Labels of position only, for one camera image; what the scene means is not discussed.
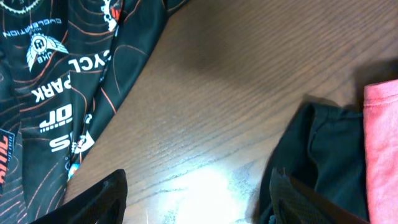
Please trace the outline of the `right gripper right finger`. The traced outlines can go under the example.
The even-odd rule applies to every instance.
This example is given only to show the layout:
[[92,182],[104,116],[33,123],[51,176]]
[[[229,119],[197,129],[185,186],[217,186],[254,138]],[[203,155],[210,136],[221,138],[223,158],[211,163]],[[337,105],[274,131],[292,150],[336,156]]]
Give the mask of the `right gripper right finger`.
[[277,169],[272,171],[269,192],[276,224],[369,224]]

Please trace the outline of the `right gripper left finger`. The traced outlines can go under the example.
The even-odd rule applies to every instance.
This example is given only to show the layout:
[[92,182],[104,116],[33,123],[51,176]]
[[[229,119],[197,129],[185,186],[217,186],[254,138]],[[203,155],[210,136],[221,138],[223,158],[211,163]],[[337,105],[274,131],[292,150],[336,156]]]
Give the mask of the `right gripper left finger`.
[[127,191],[126,173],[118,169],[32,224],[122,224]]

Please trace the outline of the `black printed cycling jersey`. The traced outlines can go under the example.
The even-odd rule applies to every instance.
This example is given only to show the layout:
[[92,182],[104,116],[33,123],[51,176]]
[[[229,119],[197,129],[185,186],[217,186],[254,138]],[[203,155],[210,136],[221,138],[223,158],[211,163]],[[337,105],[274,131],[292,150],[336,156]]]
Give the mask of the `black printed cycling jersey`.
[[63,203],[68,181],[185,0],[1,0],[1,222]]

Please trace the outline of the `black garment in pile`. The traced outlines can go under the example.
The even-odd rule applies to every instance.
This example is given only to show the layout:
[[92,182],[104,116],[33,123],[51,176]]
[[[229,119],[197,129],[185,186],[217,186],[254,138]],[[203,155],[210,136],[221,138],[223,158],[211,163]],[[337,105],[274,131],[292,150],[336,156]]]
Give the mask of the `black garment in pile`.
[[317,103],[300,107],[267,162],[259,223],[268,223],[274,213],[269,192],[273,169],[369,220],[362,113]]

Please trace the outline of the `red garment in pile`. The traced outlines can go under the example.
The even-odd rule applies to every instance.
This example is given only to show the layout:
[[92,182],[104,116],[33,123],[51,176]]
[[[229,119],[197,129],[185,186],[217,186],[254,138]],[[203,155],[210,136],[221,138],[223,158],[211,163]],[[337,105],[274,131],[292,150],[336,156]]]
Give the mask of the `red garment in pile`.
[[397,80],[365,86],[363,113],[369,219],[397,224]]

